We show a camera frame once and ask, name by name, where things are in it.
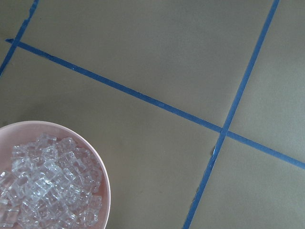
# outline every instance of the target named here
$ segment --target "gray floor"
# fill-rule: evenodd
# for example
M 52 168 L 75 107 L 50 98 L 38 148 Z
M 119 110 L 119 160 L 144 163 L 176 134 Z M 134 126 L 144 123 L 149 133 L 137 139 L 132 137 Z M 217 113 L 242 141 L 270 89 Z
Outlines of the gray floor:
M 223 127 L 272 3 L 41 0 L 21 42 Z M 0 1 L 1 62 L 31 4 Z M 304 10 L 280 2 L 229 129 L 301 165 Z M 96 148 L 108 229 L 182 228 L 219 136 L 19 47 L 0 106 L 1 126 L 55 122 Z M 264 151 L 226 137 L 190 228 L 304 228 L 304 170 Z

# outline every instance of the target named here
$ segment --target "blue tape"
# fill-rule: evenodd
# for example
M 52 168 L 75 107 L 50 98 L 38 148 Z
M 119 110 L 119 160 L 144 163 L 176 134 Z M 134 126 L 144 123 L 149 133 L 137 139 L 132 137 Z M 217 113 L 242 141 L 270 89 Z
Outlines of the blue tape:
M 248 138 L 245 138 L 243 136 L 235 134 L 235 133 L 233 133 L 231 131 L 228 132 L 227 136 L 232 138 L 232 139 L 234 139 L 234 140 L 236 140 L 236 141 L 239 141 L 239 142 L 241 142 L 243 144 L 246 144 L 246 145 L 251 146 L 251 147 L 253 147 L 255 149 L 258 149 L 258 150 L 260 150 L 260 151 L 262 151 L 262 152 L 264 152 L 266 154 L 269 154 L 271 156 L 277 157 L 277 158 L 279 158 L 279 159 L 281 159 L 281 160 L 283 160 L 285 162 L 288 162 L 288 163 L 290 163 L 290 164 L 292 164 L 294 166 L 297 166 L 299 168 L 305 169 L 305 163 L 304 162 L 298 161 L 298 160 L 296 160 L 296 159 L 294 159 L 292 157 L 289 157 L 289 156 L 287 156 L 285 154 L 282 154 L 282 153 L 277 152 L 277 151 L 275 151 L 273 149 L 270 149 L 270 148 L 268 148 L 268 147 L 266 147 L 266 146 L 264 146 L 262 144 L 254 142 L 254 141 L 252 141 L 252 140 L 250 140 Z
M 9 43 L 14 43 L 13 39 L 7 39 L 6 41 L 9 42 Z M 92 78 L 94 80 L 97 80 L 97 81 L 99 81 L 101 83 L 104 83 L 104 84 L 106 84 L 106 85 L 108 85 L 110 87 L 113 87 L 113 88 L 115 88 L 117 90 L 120 90 L 122 92 L 130 94 L 130 95 L 132 95 L 132 96 L 134 96 L 134 97 L 136 97 L 138 99 L 146 101 L 146 102 L 148 102 L 150 104 L 153 104 L 153 105 L 155 105 L 155 106 L 157 106 L 159 108 L 162 108 L 162 109 L 164 109 L 166 111 L 169 111 L 169 112 L 171 112 L 173 114 L 176 114 L 176 115 L 178 115 L 180 117 L 183 117 L 183 118 L 185 118 L 187 120 L 190 120 L 190 121 L 192 121 L 194 123 L 197 123 L 199 125 L 205 126 L 205 127 L 209 128 L 211 130 L 214 130 L 214 131 L 216 131 L 218 133 L 221 132 L 221 127 L 219 127 L 217 125 L 214 125 L 214 124 L 212 124 L 212 123 L 210 123 L 208 121 L 205 121 L 205 120 L 203 120 L 201 118 L 198 118 L 198 117 L 196 117 L 194 115 L 191 115 L 191 114 L 189 114 L 187 112 L 179 110 L 179 109 L 177 109 L 175 107 L 172 107 L 172 106 L 170 106 L 168 104 L 160 102 L 159 100 L 153 99 L 153 98 L 151 98 L 151 97 L 149 97 L 149 96 L 147 96 L 145 94 L 137 92 L 137 91 L 135 91 L 135 90 L 133 90 L 131 88 L 128 88 L 128 87 L 126 87 L 126 86 L 124 86 L 122 84 L 116 83 L 116 82 L 114 82 L 112 80 L 109 80 L 109 79 L 103 77 L 103 76 L 100 76 L 98 74 L 90 72 L 90 71 L 88 71 L 88 70 L 86 70 L 84 68 L 81 68 L 81 67 L 79 67 L 79 66 L 77 66 L 75 64 L 72 64 L 72 63 L 70 63 L 68 61 L 65 61 L 65 60 L 63 60 L 61 58 L 52 56 L 52 55 L 50 55 L 50 54 L 48 54 L 46 52 L 43 52 L 43 51 L 41 51 L 39 49 L 36 49 L 36 48 L 34 48 L 32 46 L 29 46 L 29 45 L 27 45 L 25 43 L 22 43 L 22 42 L 19 42 L 18 46 L 20 48 L 23 48 L 23 49 L 27 50 L 27 51 L 30 51 L 31 53 L 34 53 L 34 54 L 39 55 L 41 57 L 47 58 L 48 60 L 50 60 L 52 62 L 55 62 L 57 64 L 60 64 L 61 66 L 64 66 L 64 67 L 69 68 L 69 69 L 72 69 L 75 72 L 78 72 L 80 74 L 86 75 L 86 76 L 88 76 L 88 77 L 90 77 L 90 78 Z
M 195 194 L 194 200 L 192 202 L 192 205 L 190 207 L 188 215 L 187 215 L 187 217 L 185 219 L 185 222 L 184 222 L 184 225 L 183 225 L 183 229 L 189 229 L 189 227 L 190 227 L 190 225 L 192 223 L 192 220 L 193 220 L 193 217 L 194 217 L 195 212 L 197 210 L 197 207 L 199 205 L 201 196 L 203 195 L 204 189 L 205 189 L 206 184 L 207 184 L 207 182 L 209 180 L 209 177 L 211 175 L 212 169 L 214 167 L 214 164 L 216 162 L 216 159 L 218 157 L 220 149 L 221 149 L 221 147 L 223 145 L 224 139 L 225 139 L 225 137 L 226 137 L 226 135 L 228 133 L 229 127 L 230 127 L 231 122 L 233 120 L 233 117 L 234 117 L 234 114 L 235 114 L 236 109 L 238 107 L 238 104 L 239 104 L 239 102 L 240 102 L 240 100 L 242 98 L 244 89 L 245 89 L 245 87 L 247 85 L 248 79 L 249 79 L 250 74 L 252 72 L 252 69 L 254 67 L 255 61 L 256 61 L 257 56 L 259 54 L 259 51 L 260 51 L 260 49 L 262 47 L 264 38 L 265 38 L 265 36 L 267 34 L 267 31 L 268 31 L 269 26 L 271 24 L 272 18 L 273 18 L 274 14 L 275 14 L 275 11 L 276 11 L 276 8 L 278 6 L 278 3 L 279 3 L 279 0 L 274 0 L 273 4 L 271 6 L 271 9 L 270 9 L 270 11 L 268 13 L 266 21 L 264 23 L 264 26 L 263 26 L 262 31 L 261 31 L 261 33 L 259 35 L 258 40 L 257 40 L 257 43 L 256 43 L 255 48 L 254 48 L 254 51 L 252 53 L 251 59 L 250 59 L 250 61 L 248 63 L 246 71 L 244 73 L 243 79 L 242 79 L 242 81 L 241 81 L 241 83 L 240 83 L 240 85 L 238 87 L 236 96 L 235 96 L 235 98 L 233 100 L 233 103 L 231 105 L 231 108 L 230 108 L 230 111 L 228 113 L 228 116 L 227 116 L 227 118 L 226 118 L 226 120 L 224 122 L 223 129 L 222 129 L 222 131 L 219 134 L 218 140 L 217 140 L 216 145 L 215 145 L 214 153 L 211 156 L 210 161 L 209 161 L 209 163 L 208 163 L 208 165 L 206 167 L 206 170 L 205 170 L 205 172 L 203 174 L 203 178 L 202 178 L 202 180 L 200 182 L 198 191 Z
M 21 27 L 20 27 L 20 29 L 19 29 L 19 31 L 18 31 L 14 41 L 13 41 L 13 43 L 10 46 L 10 49 L 9 49 L 8 53 L 6 54 L 6 56 L 5 56 L 5 58 L 4 58 L 3 62 L 2 62 L 1 66 L 0 66 L 0 78 L 2 76 L 2 73 L 3 73 L 4 69 L 5 69 L 5 67 L 10 62 L 10 60 L 11 60 L 11 58 L 12 58 L 12 56 L 13 56 L 13 54 L 14 54 L 17 46 L 18 46 L 18 43 L 20 42 L 21 37 L 23 36 L 26 28 L 28 27 L 28 24 L 29 24 L 29 22 L 30 22 L 30 20 L 31 20 L 31 18 L 32 18 L 33 14 L 34 14 L 34 12 L 36 10 L 36 8 L 37 8 L 38 2 L 39 2 L 39 0 L 35 0 L 33 2 L 32 6 L 30 8 L 29 17 L 23 21 L 23 23 L 22 23 L 22 25 L 21 25 Z

